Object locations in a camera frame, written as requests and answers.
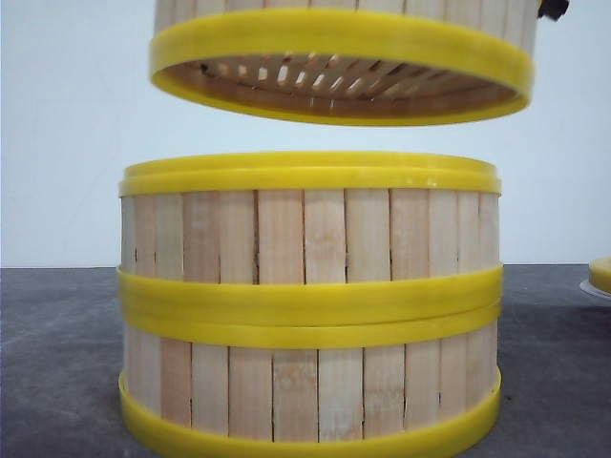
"gray table surface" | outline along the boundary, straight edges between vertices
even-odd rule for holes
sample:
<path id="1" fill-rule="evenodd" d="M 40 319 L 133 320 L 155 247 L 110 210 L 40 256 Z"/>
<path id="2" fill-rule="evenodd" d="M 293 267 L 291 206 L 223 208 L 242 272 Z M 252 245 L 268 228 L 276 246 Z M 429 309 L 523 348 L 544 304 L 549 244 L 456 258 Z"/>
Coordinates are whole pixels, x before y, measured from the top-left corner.
<path id="1" fill-rule="evenodd" d="M 611 302 L 585 265 L 505 269 L 498 423 L 460 456 L 611 457 Z M 149 457 L 124 429 L 115 271 L 2 270 L 5 458 Z"/>

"yellow plastic rim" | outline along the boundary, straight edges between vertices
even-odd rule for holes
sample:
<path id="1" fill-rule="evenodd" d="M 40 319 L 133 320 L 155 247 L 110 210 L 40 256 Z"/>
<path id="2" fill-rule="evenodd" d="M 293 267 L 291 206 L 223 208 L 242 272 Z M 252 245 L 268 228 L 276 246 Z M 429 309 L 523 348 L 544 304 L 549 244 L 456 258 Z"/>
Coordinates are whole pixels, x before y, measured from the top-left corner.
<path id="1" fill-rule="evenodd" d="M 118 271 L 123 319 L 187 342 L 263 348 L 361 347 L 439 339 L 500 311 L 502 268 L 429 279 L 213 284 Z"/>
<path id="2" fill-rule="evenodd" d="M 611 294 L 611 257 L 590 262 L 590 283 L 600 291 Z"/>
<path id="3" fill-rule="evenodd" d="M 162 420 L 140 406 L 119 375 L 123 422 L 144 446 L 166 458 L 443 458 L 471 447 L 495 424 L 500 372 L 494 390 L 477 406 L 451 420 L 361 441 L 287 443 L 225 437 Z"/>
<path id="4" fill-rule="evenodd" d="M 206 88 L 195 88 L 166 71 L 184 62 L 212 57 L 284 52 L 340 54 L 426 65 L 492 81 L 515 91 L 517 96 L 455 113 L 316 115 L 232 101 Z M 266 9 L 203 16 L 158 33 L 151 41 L 149 54 L 151 80 L 167 93 L 233 112 L 325 124 L 425 125 L 506 115 L 528 105 L 534 73 L 528 54 L 483 32 L 419 17 L 364 10 Z"/>
<path id="5" fill-rule="evenodd" d="M 236 153 L 154 160 L 125 169 L 121 196 L 211 190 L 424 188 L 500 192 L 487 162 L 424 153 Z"/>

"white background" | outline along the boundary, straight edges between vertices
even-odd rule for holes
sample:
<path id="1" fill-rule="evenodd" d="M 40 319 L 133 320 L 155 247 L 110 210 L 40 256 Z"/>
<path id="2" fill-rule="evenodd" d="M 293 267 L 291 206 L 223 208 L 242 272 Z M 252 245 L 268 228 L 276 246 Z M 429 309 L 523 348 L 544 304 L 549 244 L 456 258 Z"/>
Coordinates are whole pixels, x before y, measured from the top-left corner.
<path id="1" fill-rule="evenodd" d="M 2 2 L 2 263 L 110 266 L 116 184 L 132 163 L 285 149 L 386 149 L 481 158 L 503 178 L 505 262 L 611 255 L 611 2 L 539 21 L 530 108 L 425 128 L 348 128 L 225 113 L 147 80 L 153 1 Z"/>

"yellow plastic object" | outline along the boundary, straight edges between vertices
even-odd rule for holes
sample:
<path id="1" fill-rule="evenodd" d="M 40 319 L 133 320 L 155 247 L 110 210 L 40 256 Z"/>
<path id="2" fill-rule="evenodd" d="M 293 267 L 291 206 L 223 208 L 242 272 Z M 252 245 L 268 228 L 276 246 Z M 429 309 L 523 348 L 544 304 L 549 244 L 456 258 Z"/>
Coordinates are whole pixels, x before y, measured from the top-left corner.
<path id="1" fill-rule="evenodd" d="M 118 271 L 123 319 L 187 342 L 262 348 L 361 347 L 439 339 L 500 311 L 502 267 L 405 281 L 215 284 Z"/>
<path id="2" fill-rule="evenodd" d="M 465 157 L 389 152 L 189 156 L 125 169 L 122 196 L 240 189 L 428 188 L 500 192 L 496 168 Z"/>
<path id="3" fill-rule="evenodd" d="M 285 52 L 425 65 L 497 83 L 515 96 L 462 111 L 340 115 L 329 110 L 320 114 L 265 107 L 256 99 L 232 100 L 168 71 L 184 62 L 220 56 Z M 170 94 L 234 112 L 325 124 L 426 125 L 506 115 L 528 105 L 534 73 L 528 54 L 483 32 L 364 10 L 266 9 L 203 16 L 161 31 L 151 41 L 149 54 L 151 80 Z"/>
<path id="4" fill-rule="evenodd" d="M 600 291 L 611 294 L 611 257 L 590 262 L 590 283 Z"/>
<path id="5" fill-rule="evenodd" d="M 123 421 L 144 446 L 166 458 L 444 458 L 482 439 L 496 421 L 500 372 L 494 390 L 471 410 L 451 420 L 414 431 L 361 441 L 288 443 L 225 437 L 162 420 L 141 407 L 125 389 L 119 390 Z"/>

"bamboo steamer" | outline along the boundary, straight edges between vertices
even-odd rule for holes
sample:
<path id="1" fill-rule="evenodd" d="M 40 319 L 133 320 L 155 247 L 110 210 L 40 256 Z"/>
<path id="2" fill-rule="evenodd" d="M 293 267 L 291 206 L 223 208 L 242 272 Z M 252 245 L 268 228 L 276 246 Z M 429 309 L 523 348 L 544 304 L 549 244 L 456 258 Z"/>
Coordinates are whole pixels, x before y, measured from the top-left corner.
<path id="1" fill-rule="evenodd" d="M 497 412 L 498 191 L 490 164 L 422 154 L 126 169 L 127 427 L 187 458 L 468 448 Z"/>
<path id="2" fill-rule="evenodd" d="M 218 108 L 417 125 L 530 99 L 538 0 L 158 0 L 150 75 Z"/>

